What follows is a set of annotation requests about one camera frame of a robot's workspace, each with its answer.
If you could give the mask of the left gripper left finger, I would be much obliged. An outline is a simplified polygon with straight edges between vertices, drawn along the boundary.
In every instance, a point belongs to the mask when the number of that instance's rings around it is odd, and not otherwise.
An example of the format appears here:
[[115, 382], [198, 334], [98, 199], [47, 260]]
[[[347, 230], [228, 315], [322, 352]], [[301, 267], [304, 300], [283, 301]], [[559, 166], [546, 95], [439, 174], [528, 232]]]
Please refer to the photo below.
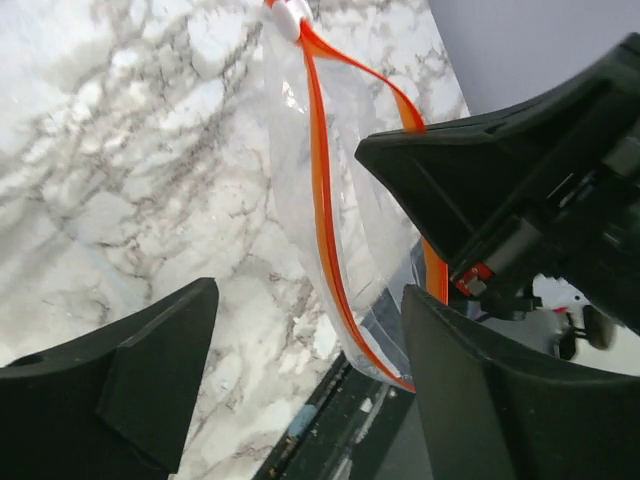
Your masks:
[[4, 479], [166, 479], [179, 469], [219, 290], [153, 305], [1, 369]]

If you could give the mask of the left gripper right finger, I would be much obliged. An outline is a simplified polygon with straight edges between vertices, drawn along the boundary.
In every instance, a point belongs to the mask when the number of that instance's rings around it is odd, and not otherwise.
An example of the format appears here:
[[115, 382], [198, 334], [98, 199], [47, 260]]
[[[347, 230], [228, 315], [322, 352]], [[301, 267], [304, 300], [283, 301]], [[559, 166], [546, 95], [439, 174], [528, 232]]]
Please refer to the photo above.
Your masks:
[[405, 288], [402, 323], [437, 479], [635, 479], [639, 381], [530, 349]]

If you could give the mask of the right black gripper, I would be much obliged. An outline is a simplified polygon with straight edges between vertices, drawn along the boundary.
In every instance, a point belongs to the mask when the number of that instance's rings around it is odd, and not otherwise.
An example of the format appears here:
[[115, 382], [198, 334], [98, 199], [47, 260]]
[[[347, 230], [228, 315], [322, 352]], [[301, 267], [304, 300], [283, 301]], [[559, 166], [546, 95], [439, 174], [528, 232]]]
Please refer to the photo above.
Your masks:
[[639, 327], [639, 36], [513, 107], [362, 140], [357, 160], [492, 312], [541, 302], [536, 276]]

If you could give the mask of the clear zip top bag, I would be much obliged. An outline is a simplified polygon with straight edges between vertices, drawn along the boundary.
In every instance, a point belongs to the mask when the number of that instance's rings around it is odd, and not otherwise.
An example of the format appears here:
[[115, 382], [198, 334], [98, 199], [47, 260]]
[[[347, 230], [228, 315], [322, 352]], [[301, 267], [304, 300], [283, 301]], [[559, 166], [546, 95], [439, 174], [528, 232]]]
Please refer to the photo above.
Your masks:
[[449, 298], [448, 270], [384, 186], [357, 160], [394, 124], [421, 132], [411, 100], [315, 30], [305, 1], [263, 5], [264, 86], [277, 213], [350, 363], [414, 387], [400, 307], [415, 285]]

